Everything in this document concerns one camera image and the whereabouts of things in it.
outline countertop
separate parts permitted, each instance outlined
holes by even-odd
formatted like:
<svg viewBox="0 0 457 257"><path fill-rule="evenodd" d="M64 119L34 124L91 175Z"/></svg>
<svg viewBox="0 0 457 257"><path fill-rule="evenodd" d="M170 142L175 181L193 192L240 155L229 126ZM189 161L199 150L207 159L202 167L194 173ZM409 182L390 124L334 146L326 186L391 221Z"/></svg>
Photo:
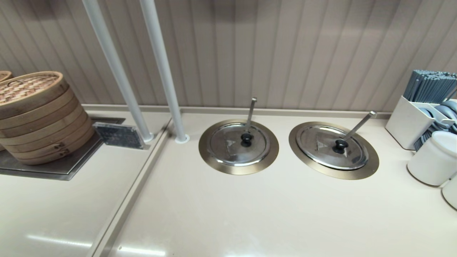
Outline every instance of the countertop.
<svg viewBox="0 0 457 257"><path fill-rule="evenodd" d="M245 116L184 113L191 140L180 145L168 139L109 255L456 254L457 212L444 201L440 189L408 173L406 164L413 152L402 149L386 131L387 120L369 120L358 131L377 151L380 165L374 175L351 181L328 177L305 165L292 152L288 137L300 123L322 121L352 128L360 118L257 113L253 120L276 135L279 154L268 168L244 176L208 166L200 157L198 141L211 125ZM83 240L71 231L65 236Z"/></svg>
<svg viewBox="0 0 457 257"><path fill-rule="evenodd" d="M129 112L85 107L90 116ZM125 195L150 157L166 112L144 112L156 138L147 150L102 145L70 181L0 175L0 256L81 257L95 250Z"/></svg>

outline beige wall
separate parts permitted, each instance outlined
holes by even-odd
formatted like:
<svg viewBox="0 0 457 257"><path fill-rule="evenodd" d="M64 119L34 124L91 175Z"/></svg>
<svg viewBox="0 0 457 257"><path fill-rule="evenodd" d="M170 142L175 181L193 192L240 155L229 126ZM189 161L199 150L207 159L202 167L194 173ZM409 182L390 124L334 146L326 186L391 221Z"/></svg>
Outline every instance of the beige wall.
<svg viewBox="0 0 457 257"><path fill-rule="evenodd" d="M137 0L100 5L136 97L166 104ZM457 0L157 0L184 106L391 111L412 69L457 72ZM80 0L0 0L0 70L123 103Z"/></svg>

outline bamboo steamer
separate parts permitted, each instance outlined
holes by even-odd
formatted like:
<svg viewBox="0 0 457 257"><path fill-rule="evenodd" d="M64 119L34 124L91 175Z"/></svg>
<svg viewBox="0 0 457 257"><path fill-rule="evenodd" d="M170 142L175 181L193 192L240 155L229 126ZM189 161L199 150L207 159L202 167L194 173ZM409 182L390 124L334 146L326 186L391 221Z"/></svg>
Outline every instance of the bamboo steamer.
<svg viewBox="0 0 457 257"><path fill-rule="evenodd" d="M65 157L93 133L89 116L61 73L37 72L0 82L0 144L23 164Z"/></svg>
<svg viewBox="0 0 457 257"><path fill-rule="evenodd" d="M11 73L11 71L0 70L0 82L2 82L4 80L8 80L12 77L13 77L13 74ZM5 148L2 145L0 145L0 151L3 151L3 150L5 150Z"/></svg>

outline striped wall panel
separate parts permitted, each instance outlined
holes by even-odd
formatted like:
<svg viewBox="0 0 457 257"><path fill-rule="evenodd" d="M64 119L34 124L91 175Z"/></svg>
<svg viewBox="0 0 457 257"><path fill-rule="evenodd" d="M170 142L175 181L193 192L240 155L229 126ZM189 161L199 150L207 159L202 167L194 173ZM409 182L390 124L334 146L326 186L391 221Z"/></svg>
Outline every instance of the striped wall panel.
<svg viewBox="0 0 457 257"><path fill-rule="evenodd" d="M165 94L138 0L99 0L139 103ZM457 72L457 0L156 0L183 106L392 111L411 70ZM0 70L61 71L122 104L81 0L0 0Z"/></svg>

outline white pole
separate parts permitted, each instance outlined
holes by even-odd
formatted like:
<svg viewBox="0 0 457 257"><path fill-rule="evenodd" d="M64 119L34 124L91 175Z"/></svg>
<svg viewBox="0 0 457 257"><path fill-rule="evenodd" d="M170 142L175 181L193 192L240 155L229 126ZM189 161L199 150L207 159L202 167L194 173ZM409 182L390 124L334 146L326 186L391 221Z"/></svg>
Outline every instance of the white pole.
<svg viewBox="0 0 457 257"><path fill-rule="evenodd" d="M128 81L121 60L119 59L119 55L114 47L113 40L108 32L108 28L106 27L100 6L98 5L97 0L83 0L83 3L92 27L94 28L95 34L97 35L98 41L100 42L101 49L103 50L111 71L113 72L114 78L116 79L117 86L121 90L122 96L127 103L133 119L135 120L143 141L149 142L154 138L154 135L149 132L148 126L141 114L137 100L135 99L135 95L133 94L130 86L130 82Z"/></svg>
<svg viewBox="0 0 457 257"><path fill-rule="evenodd" d="M178 98L176 98L175 86L173 84L173 78L171 77L170 65L168 63L167 52L165 50L155 3L154 0L141 0L140 3L144 20L146 21L146 27L148 28L149 39L151 40L152 49L154 50L155 60L159 68L160 77L162 78L165 96L167 98L168 106L170 107L173 124L175 125L175 141L183 144L189 141L189 136L184 133Z"/></svg>

